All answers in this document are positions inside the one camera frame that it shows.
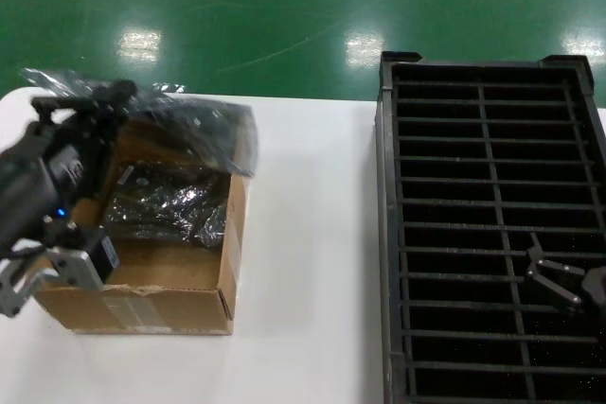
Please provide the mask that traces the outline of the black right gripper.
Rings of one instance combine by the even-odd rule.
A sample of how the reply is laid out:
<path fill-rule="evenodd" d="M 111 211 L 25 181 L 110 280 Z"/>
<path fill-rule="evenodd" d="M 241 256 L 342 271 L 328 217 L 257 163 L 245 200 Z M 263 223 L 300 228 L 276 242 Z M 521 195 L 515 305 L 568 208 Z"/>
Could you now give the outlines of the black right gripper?
<path fill-rule="evenodd" d="M 583 269 L 548 259 L 535 233 L 532 246 L 526 251 L 529 259 L 526 282 L 550 305 L 565 313 L 578 313 L 582 307 L 580 285 Z M 584 293 L 594 305 L 605 304 L 605 268 L 590 269 L 584 277 Z"/>

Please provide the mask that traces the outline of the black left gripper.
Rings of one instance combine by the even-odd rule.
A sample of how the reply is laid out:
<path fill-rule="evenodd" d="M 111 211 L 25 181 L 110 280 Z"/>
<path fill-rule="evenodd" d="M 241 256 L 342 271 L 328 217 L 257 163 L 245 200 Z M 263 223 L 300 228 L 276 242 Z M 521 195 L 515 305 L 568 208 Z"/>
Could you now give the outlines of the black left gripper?
<path fill-rule="evenodd" d="M 99 86 L 90 96 L 34 97 L 38 120 L 1 152 L 1 251 L 20 239 L 38 240 L 45 219 L 67 217 L 98 193 L 109 170 L 114 139 L 126 121 L 136 84 Z M 61 123 L 56 111 L 74 113 Z"/>

